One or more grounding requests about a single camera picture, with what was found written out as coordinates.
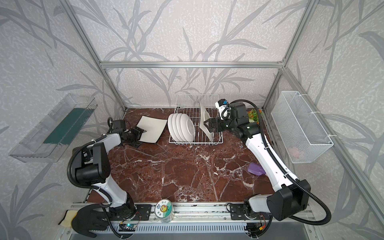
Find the stack of plates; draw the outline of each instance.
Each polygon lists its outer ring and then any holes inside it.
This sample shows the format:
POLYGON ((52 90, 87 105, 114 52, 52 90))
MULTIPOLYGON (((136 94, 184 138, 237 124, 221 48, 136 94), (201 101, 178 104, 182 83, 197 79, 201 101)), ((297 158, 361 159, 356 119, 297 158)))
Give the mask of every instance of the stack of plates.
POLYGON ((168 129, 175 142, 195 141, 195 125, 185 113, 172 113, 169 115, 168 129))

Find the gray floor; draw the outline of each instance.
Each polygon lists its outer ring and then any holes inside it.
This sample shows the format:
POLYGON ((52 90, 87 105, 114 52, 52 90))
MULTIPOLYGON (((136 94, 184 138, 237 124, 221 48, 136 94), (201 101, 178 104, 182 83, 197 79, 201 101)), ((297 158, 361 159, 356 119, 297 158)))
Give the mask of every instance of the gray floor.
MULTIPOLYGON (((70 240, 90 240, 91 238, 72 234, 70 240)), ((99 234, 95 240, 117 240, 113 234, 99 234)), ((242 233, 177 233, 177 234, 134 234, 129 240, 249 240, 242 233)), ((309 240, 303 223, 299 222, 272 222, 268 231, 259 239, 268 240, 309 240)))

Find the plate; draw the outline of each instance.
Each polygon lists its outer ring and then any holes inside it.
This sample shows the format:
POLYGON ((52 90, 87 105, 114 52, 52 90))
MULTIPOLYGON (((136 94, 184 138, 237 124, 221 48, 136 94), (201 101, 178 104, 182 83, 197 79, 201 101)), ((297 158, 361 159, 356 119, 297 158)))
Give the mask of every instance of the plate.
POLYGON ((199 128, 203 130, 203 132, 206 134, 206 136, 209 138, 209 141, 214 141, 214 133, 209 132, 207 127, 204 125, 204 121, 209 119, 211 116, 209 116, 209 113, 205 109, 205 107, 199 102, 200 104, 200 124, 199 128))
POLYGON ((170 133, 170 135, 172 136, 172 138, 173 138, 173 140, 174 140, 175 142, 181 142, 181 141, 177 138, 175 132, 173 131, 173 127, 172 127, 172 117, 173 117, 173 115, 174 115, 174 113, 172 113, 172 114, 169 115, 169 117, 168 117, 168 130, 169 130, 169 133, 170 133))
POLYGON ((181 138, 181 136, 179 134, 179 131, 176 128, 176 117, 177 117, 177 115, 179 115, 179 113, 175 113, 172 116, 172 128, 173 128, 173 132, 175 133, 175 136, 177 137, 177 139, 180 140, 179 142, 182 142, 183 139, 181 138))
POLYGON ((186 138, 184 137, 183 135, 183 131, 181 130, 181 124, 180 124, 180 118, 183 114, 182 113, 179 113, 177 116, 176 116, 176 129, 177 129, 177 132, 179 133, 180 135, 180 139, 182 139, 184 142, 187 142, 186 138))
POLYGON ((181 131, 183 136, 188 142, 195 141, 195 125, 193 124, 191 118, 183 113, 180 117, 181 131))

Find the robotic arm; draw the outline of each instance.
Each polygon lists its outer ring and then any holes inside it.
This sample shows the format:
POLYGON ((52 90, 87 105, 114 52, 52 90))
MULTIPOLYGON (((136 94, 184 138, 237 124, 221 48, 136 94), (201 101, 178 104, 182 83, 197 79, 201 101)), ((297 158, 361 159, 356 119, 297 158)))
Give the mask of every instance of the robotic arm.
POLYGON ((245 199, 244 212, 246 216, 254 218, 259 212, 266 212, 279 221, 290 217, 299 222, 312 225, 328 223, 331 219, 331 212, 328 207, 310 192, 311 186, 306 180, 299 180, 286 167, 266 140, 262 125, 249 122, 246 107, 240 102, 250 103, 258 112, 259 121, 262 122, 258 108, 252 102, 241 99, 229 104, 225 99, 221 99, 215 104, 219 111, 219 117, 206 120, 204 125, 210 132, 228 130, 234 133, 256 156, 270 179, 275 193, 256 195, 245 199), (309 197, 318 202, 326 211, 326 217, 323 220, 308 221, 293 216, 306 209, 309 197))

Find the transparent wall shelf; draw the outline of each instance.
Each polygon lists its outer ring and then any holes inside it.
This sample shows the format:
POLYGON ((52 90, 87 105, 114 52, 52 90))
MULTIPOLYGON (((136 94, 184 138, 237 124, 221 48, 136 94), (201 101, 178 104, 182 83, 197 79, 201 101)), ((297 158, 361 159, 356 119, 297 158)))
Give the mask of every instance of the transparent wall shelf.
POLYGON ((9 155, 22 162, 57 162, 96 107, 93 97, 68 94, 9 155))

